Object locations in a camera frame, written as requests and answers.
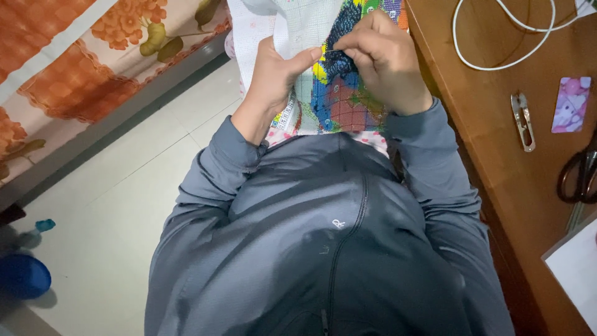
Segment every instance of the gray jacket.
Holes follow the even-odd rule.
[[[409,189],[344,133],[267,149],[227,118],[166,220],[145,335],[513,335],[441,103],[386,124]]]

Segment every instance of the person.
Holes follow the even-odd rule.
[[[514,335],[481,200],[414,43],[382,11],[334,49],[394,111],[406,185],[345,133],[267,148],[321,49],[259,43],[251,87],[193,160],[153,256],[146,336]]]

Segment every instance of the scissors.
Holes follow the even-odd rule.
[[[577,177],[574,181],[570,178],[572,172],[577,172]],[[597,189],[594,191],[591,190],[596,176],[597,127],[593,131],[593,136],[588,146],[570,158],[564,165],[564,168],[562,168],[558,178],[558,197],[566,203],[575,203],[572,215],[568,221],[568,232],[578,226],[584,205],[597,203]]]

